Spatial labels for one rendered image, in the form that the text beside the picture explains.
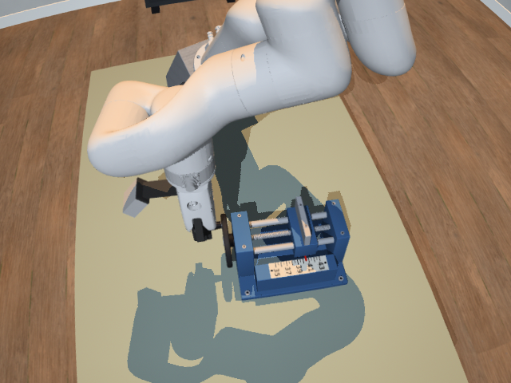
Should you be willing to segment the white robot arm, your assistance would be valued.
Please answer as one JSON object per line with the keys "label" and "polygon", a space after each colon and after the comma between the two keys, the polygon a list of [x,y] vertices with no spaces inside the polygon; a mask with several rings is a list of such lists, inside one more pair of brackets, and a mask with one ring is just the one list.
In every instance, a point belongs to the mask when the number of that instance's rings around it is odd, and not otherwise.
{"label": "white robot arm", "polygon": [[239,0],[215,30],[184,85],[113,86],[87,145],[99,172],[163,168],[193,192],[215,171],[212,137],[227,124],[342,93],[352,73],[347,41],[384,76],[407,73],[416,58],[404,0]]}

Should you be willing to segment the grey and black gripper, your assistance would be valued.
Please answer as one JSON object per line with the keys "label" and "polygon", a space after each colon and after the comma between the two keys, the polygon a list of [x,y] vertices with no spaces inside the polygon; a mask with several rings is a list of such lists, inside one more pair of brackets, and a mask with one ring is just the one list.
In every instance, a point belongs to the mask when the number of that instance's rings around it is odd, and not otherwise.
{"label": "grey and black gripper", "polygon": [[166,177],[167,181],[176,188],[186,230],[192,231],[194,241],[197,242],[212,239],[211,230],[216,229],[216,211],[212,190],[212,177],[215,172],[216,167],[212,176],[199,187],[195,186],[196,189],[192,192],[172,184]]}

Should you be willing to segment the blue bench vise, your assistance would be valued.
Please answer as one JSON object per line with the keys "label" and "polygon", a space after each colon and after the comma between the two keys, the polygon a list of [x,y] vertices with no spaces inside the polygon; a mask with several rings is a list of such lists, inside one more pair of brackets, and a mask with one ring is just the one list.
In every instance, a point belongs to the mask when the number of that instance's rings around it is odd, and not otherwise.
{"label": "blue bench vise", "polygon": [[232,267],[231,247],[236,248],[242,301],[348,283],[343,258],[350,234],[338,199],[327,200],[323,212],[310,214],[302,197],[296,196],[286,217],[250,222],[247,211],[233,212],[231,234],[226,214],[220,218],[216,229],[222,228],[228,268]]}

